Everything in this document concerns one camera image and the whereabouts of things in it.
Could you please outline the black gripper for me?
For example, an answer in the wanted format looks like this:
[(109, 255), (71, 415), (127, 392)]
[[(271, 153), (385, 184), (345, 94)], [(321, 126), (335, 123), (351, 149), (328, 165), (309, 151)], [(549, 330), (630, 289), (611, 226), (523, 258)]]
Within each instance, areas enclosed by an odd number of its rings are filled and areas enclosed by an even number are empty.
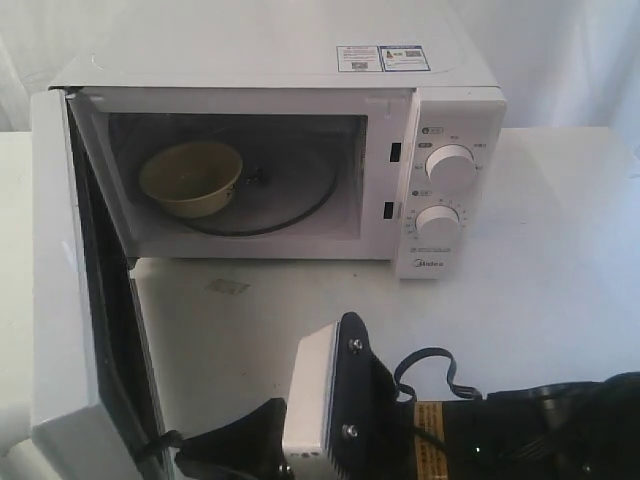
[(285, 416), (286, 401), (271, 398), (228, 425), (185, 439), (175, 465), (189, 479), (295, 479), (276, 448)]

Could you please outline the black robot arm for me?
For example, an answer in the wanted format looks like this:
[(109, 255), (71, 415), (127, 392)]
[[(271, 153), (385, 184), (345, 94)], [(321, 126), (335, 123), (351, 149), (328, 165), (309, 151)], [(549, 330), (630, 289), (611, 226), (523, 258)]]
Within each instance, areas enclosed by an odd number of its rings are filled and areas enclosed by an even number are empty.
[(403, 375), (448, 358), (417, 350), (389, 370), (349, 312), (303, 338), (289, 394), (179, 442), (192, 479), (635, 479), (639, 376), (421, 401)]

